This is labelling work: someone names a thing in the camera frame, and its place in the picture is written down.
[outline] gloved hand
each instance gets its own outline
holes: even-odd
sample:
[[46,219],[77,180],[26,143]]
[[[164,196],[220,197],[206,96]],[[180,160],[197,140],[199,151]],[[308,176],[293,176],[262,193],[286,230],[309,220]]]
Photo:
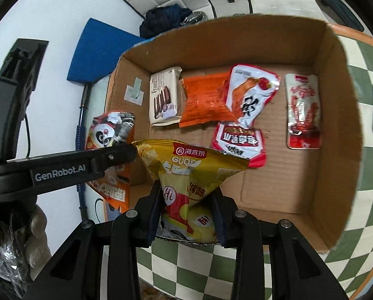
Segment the gloved hand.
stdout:
[[[24,259],[29,265],[30,277],[35,280],[37,275],[43,269],[45,264],[51,258],[51,252],[48,247],[48,238],[45,233],[47,218],[42,209],[35,204],[28,205],[29,211],[29,226],[24,230],[30,231],[30,236],[25,241],[25,245],[20,245],[23,248]],[[8,238],[5,230],[5,223],[0,222],[0,247]]]

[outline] red and white snack package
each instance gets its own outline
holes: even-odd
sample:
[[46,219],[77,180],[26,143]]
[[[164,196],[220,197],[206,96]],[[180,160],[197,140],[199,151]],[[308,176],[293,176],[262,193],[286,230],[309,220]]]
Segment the red and white snack package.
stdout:
[[321,105],[317,76],[285,76],[288,103],[288,137],[290,149],[319,149],[321,146]]
[[244,129],[232,123],[218,123],[211,147],[233,156],[248,158],[250,168],[259,168],[266,164],[265,142],[259,129]]
[[226,106],[238,118],[242,128],[253,127],[253,121],[274,97],[281,78],[258,67],[238,64],[231,69],[226,91]]

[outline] white table surface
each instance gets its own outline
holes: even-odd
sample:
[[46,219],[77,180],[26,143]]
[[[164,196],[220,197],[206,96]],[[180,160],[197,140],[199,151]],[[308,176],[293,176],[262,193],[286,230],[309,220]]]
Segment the white table surface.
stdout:
[[[0,68],[17,38],[49,41],[36,90],[27,108],[31,156],[75,149],[75,128],[83,85],[71,83],[66,77],[78,39],[89,18],[134,35],[139,35],[142,22],[141,17],[122,0],[19,0],[0,22]],[[27,152],[23,124],[18,158],[23,158]],[[38,204],[48,217],[46,232],[54,253],[81,221],[76,188],[40,195]]]

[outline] orange snack package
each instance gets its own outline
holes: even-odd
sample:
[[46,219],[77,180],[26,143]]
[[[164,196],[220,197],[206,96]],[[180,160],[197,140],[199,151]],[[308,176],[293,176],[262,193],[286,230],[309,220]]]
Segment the orange snack package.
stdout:
[[[111,111],[95,117],[86,140],[86,149],[106,148],[134,139],[135,116],[129,111]],[[125,163],[105,170],[104,177],[88,182],[120,213],[130,208],[130,165]]]
[[224,85],[229,73],[184,78],[187,95],[180,128],[211,121],[236,122],[237,117],[225,105]]

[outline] yellow snack bag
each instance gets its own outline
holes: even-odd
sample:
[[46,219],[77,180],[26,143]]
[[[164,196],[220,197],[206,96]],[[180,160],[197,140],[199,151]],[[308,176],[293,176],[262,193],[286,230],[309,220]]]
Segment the yellow snack bag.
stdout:
[[164,237],[215,242],[210,210],[199,203],[223,181],[245,170],[248,159],[174,140],[133,142],[149,174],[159,179],[165,207]]

